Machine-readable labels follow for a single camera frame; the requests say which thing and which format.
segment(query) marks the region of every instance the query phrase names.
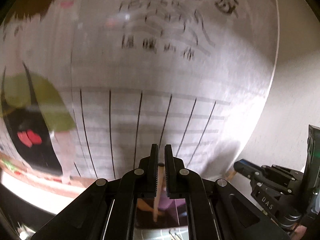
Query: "white wall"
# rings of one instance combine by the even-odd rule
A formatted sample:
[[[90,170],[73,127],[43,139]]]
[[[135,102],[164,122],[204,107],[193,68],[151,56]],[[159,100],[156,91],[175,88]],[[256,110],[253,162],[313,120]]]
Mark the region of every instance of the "white wall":
[[[320,126],[320,23],[305,0],[277,0],[280,41],[271,90],[238,159],[301,170],[307,157],[308,125]],[[249,180],[232,183],[247,196]]]

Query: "black line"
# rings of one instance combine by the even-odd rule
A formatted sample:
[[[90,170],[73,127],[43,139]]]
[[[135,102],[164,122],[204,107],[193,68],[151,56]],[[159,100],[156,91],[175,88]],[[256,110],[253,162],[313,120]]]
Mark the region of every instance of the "black line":
[[[137,140],[138,140],[138,128],[139,128],[139,120],[140,120],[141,103],[142,103],[142,92],[141,92],[140,104],[139,104],[139,113],[138,113],[137,130],[136,130],[136,142],[135,142],[135,145],[134,145],[133,169],[136,166]]]
[[[178,148],[176,157],[178,156],[178,153],[179,153],[179,151],[180,151],[181,145],[182,145],[182,143],[183,143],[183,139],[184,139],[184,137],[185,137],[185,135],[186,135],[186,132],[187,132],[187,129],[188,129],[188,126],[189,126],[191,117],[192,117],[193,110],[195,109],[196,102],[197,102],[197,98],[195,99],[195,102],[194,102],[194,104],[193,104],[193,107],[192,107],[192,110],[191,110],[191,114],[190,114],[190,117],[189,117],[189,120],[188,120],[186,129],[184,130],[184,133],[183,133],[183,136],[182,136],[182,140],[181,140],[181,143],[180,143],[180,145],[179,145],[179,148]]]
[[[15,157],[15,155],[14,155],[14,153],[13,153],[13,151],[12,151],[11,147],[10,147],[10,142],[11,142],[11,145],[13,146],[13,148],[15,149],[15,152],[17,152],[17,153],[18,153],[17,149],[15,148],[15,146],[14,146],[14,144],[13,144],[13,142],[12,142],[11,137],[9,136],[9,137],[7,137],[6,144],[7,144],[8,148],[9,148],[9,150],[10,150],[10,152],[11,152],[11,154],[12,154],[13,158],[14,158],[14,159],[16,159],[16,157]]]
[[[193,154],[192,154],[192,156],[191,156],[191,158],[190,158],[190,161],[189,161],[188,164],[187,164],[187,167],[190,165],[193,156],[196,154],[196,151],[197,151],[197,149],[198,149],[198,147],[199,147],[199,145],[200,145],[200,143],[201,143],[201,140],[202,140],[202,137],[203,137],[203,135],[204,135],[204,133],[205,133],[205,130],[207,129],[207,126],[208,126],[208,124],[209,124],[209,121],[210,121],[210,118],[211,118],[211,115],[212,115],[212,112],[213,112],[215,106],[216,106],[216,102],[215,102],[214,105],[213,105],[213,108],[212,108],[211,113],[210,113],[210,117],[209,117],[209,119],[208,119],[208,121],[207,121],[207,124],[206,124],[205,127],[204,127],[204,130],[203,130],[203,133],[202,133],[202,135],[201,135],[201,137],[200,137],[200,140],[199,140],[199,142],[198,142],[198,145],[196,146],[195,151],[193,152]]]
[[[85,140],[87,141],[88,151],[89,151],[89,155],[90,155],[90,159],[91,159],[91,163],[92,163],[92,166],[93,166],[94,173],[96,174],[96,177],[98,178],[96,169],[95,169],[94,164],[93,164],[91,152],[90,152],[90,147],[89,147],[87,132],[86,132],[86,130],[85,130],[84,115],[83,115],[83,105],[82,105],[82,91],[81,91],[81,89],[80,89],[80,104],[81,104],[81,114],[82,114],[82,122],[83,122],[83,130],[84,130]]]
[[[2,137],[0,136],[0,140],[1,140],[1,143],[2,143],[2,147],[3,147],[3,153],[4,153],[4,151],[6,150],[5,148],[4,148],[4,143],[3,143],[3,141],[2,141]],[[8,152],[8,154],[10,155],[10,157],[11,157],[11,155],[12,155],[12,158],[14,158],[15,159],[15,156],[14,156],[14,154],[13,154],[13,152],[12,152],[12,150],[11,150],[11,148],[10,148],[10,146],[9,146],[9,144],[7,143],[7,147],[9,148],[9,150],[10,150],[10,152],[11,152],[11,154],[9,153],[9,151],[8,150],[6,150],[6,152]]]
[[[113,162],[112,139],[111,139],[111,90],[109,90],[109,134],[110,134],[110,149],[111,149],[113,176],[116,179],[115,164]]]
[[[163,132],[164,132],[165,123],[167,122],[167,117],[168,117],[168,114],[169,114],[169,109],[170,109],[171,100],[172,100],[172,94],[170,95],[170,100],[169,100],[169,105],[168,105],[168,109],[167,109],[167,114],[165,115],[165,119],[164,119],[164,124],[163,124],[163,128],[162,128],[161,136],[160,136],[159,148],[161,147],[162,136],[163,136]]]
[[[79,135],[78,125],[77,125],[77,119],[76,119],[76,112],[75,112],[75,109],[74,109],[74,107],[73,107],[73,91],[72,91],[72,87],[71,87],[71,102],[72,102],[72,111],[73,111],[73,116],[74,116],[74,118],[75,118],[76,131],[77,131],[77,135],[78,135],[79,144],[80,144],[80,147],[81,147],[81,151],[82,151],[82,155],[83,155],[84,161],[85,161],[85,163],[87,164],[87,168],[88,168],[88,170],[89,170],[89,165],[88,165],[88,163],[87,163],[87,158],[84,156],[84,152],[83,152],[82,145],[81,145],[81,141],[80,141],[80,135]]]
[[[76,169],[77,169],[77,171],[78,171],[79,176],[81,177],[80,172],[79,172],[79,170],[78,170],[78,168],[77,168],[76,163],[74,163],[74,164],[75,164],[75,167],[76,167]]]

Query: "metal screw head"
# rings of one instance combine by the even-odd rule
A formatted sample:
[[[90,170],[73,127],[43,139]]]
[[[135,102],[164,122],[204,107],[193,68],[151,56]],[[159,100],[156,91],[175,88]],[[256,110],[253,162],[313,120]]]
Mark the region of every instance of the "metal screw head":
[[[187,169],[181,169],[181,170],[179,171],[179,173],[180,173],[181,175],[188,175],[188,174],[189,174],[189,171],[188,171]]]
[[[97,186],[103,186],[106,184],[106,180],[105,179],[97,179],[96,184],[97,184]]]
[[[225,179],[218,179],[217,183],[220,187],[224,187],[228,184]]]
[[[143,169],[136,169],[134,170],[134,174],[136,175],[142,175],[144,173],[144,170]]]

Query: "wooden stick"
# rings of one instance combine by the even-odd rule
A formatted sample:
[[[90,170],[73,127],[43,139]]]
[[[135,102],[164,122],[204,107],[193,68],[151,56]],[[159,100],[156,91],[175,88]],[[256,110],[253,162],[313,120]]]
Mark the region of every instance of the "wooden stick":
[[[226,177],[226,181],[230,182],[236,174],[237,174],[236,171],[232,171],[232,172]]]
[[[153,203],[153,221],[158,221],[158,206],[160,201],[160,195],[162,190],[162,182],[164,178],[164,164],[159,163],[158,164],[158,185],[157,185],[157,195],[155,197],[154,203]]]

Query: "green object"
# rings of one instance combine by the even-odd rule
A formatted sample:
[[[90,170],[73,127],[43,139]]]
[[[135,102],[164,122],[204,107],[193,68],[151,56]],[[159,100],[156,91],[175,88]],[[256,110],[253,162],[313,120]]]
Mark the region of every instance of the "green object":
[[[17,171],[18,169],[16,168],[16,166],[12,165],[11,162],[9,161],[5,161],[5,160],[2,160],[3,164],[7,167],[8,170],[10,171]]]
[[[69,131],[76,127],[59,92],[46,78],[30,72],[32,84],[41,114],[49,131]],[[26,73],[6,76],[4,79],[4,95],[12,110],[31,106],[30,90]]]

